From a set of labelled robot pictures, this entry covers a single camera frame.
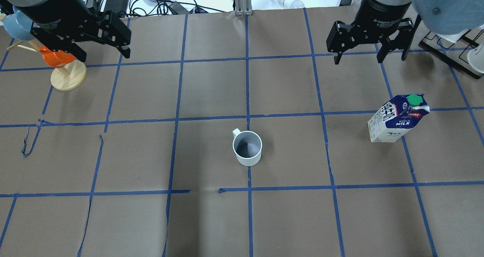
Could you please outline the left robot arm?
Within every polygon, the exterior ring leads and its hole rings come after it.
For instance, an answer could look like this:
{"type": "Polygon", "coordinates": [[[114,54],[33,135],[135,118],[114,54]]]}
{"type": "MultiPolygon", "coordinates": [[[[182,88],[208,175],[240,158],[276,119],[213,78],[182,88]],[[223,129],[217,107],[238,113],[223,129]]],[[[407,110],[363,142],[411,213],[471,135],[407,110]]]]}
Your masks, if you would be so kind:
{"type": "Polygon", "coordinates": [[[91,12],[83,0],[7,0],[32,24],[29,32],[51,51],[64,51],[85,62],[79,42],[93,41],[116,48],[130,58],[131,30],[114,11],[91,12]]]}

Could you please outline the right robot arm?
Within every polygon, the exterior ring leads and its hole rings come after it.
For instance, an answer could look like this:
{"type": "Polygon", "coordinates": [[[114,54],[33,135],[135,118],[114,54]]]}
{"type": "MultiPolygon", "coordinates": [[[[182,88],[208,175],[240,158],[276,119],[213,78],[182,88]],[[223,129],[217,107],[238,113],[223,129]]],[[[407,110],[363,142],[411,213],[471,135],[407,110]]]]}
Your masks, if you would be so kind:
{"type": "Polygon", "coordinates": [[[483,0],[361,0],[354,21],[335,21],[326,40],[339,64],[344,52],[377,44],[378,63],[394,50],[406,59],[420,23],[436,34],[454,35],[483,25],[483,0]]]}

